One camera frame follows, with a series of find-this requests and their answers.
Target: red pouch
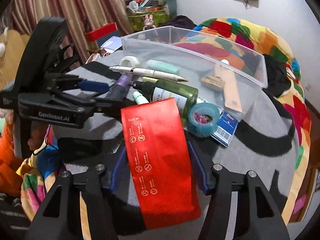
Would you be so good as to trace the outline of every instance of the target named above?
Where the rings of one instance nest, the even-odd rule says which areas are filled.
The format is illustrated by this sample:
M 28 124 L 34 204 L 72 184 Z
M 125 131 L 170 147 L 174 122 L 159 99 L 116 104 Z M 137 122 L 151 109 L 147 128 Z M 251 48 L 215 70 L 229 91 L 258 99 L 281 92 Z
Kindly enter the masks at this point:
M 121 109 L 130 170 L 147 229 L 201 215 L 174 98 Z

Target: mint green tube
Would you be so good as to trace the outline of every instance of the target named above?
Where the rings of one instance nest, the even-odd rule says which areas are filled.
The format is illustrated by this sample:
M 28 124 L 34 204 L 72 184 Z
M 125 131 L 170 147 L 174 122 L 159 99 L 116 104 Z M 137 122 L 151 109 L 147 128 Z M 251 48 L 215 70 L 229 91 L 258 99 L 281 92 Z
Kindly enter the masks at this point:
M 147 65 L 154 70 L 175 74 L 175 75 L 178 75 L 180 70 L 175 65 L 164 63 L 162 61 L 153 60 L 153 59 L 148 60 Z
M 139 91 L 133 92 L 132 97 L 134 101 L 137 103 L 137 105 L 149 103 L 149 101 Z

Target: wooden stamp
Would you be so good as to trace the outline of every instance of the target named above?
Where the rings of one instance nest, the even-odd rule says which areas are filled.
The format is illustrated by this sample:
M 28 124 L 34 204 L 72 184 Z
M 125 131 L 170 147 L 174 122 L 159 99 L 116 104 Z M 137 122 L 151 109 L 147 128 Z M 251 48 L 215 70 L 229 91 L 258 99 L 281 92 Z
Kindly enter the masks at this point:
M 223 91 L 225 82 L 218 76 L 205 76 L 201 79 L 203 86 L 211 88 L 216 91 Z

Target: purple marker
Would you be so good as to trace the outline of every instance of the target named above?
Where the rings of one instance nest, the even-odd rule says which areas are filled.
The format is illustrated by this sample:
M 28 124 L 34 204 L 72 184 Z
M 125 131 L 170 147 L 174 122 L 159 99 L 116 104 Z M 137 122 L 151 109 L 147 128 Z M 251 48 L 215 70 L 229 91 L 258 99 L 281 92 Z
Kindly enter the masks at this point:
M 129 85 L 131 82 L 133 74 L 124 73 L 122 76 L 114 83 L 109 92 L 106 94 L 106 99 L 109 100 L 123 100 L 129 90 Z

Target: metal screw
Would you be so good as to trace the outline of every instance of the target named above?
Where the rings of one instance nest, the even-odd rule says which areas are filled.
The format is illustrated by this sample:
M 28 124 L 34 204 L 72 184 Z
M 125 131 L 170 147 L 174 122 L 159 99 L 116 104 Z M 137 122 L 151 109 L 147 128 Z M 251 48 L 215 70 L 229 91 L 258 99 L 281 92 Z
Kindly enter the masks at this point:
M 221 164 L 215 164 L 215 165 L 213 165 L 213 168 L 214 168 L 216 171 L 221 171 L 221 170 L 222 170 L 222 165 L 221 165 Z
M 97 171 L 102 171 L 104 169 L 104 165 L 103 164 L 98 164 L 97 166 L 96 166 L 96 170 Z
M 251 178 L 254 178 L 257 176 L 257 173 L 255 171 L 249 171 L 248 172 L 248 175 L 251 177 Z
M 63 171 L 63 172 L 61 173 L 61 176 L 65 178 L 65 177 L 68 177 L 69 174 L 70 174 L 70 171 Z

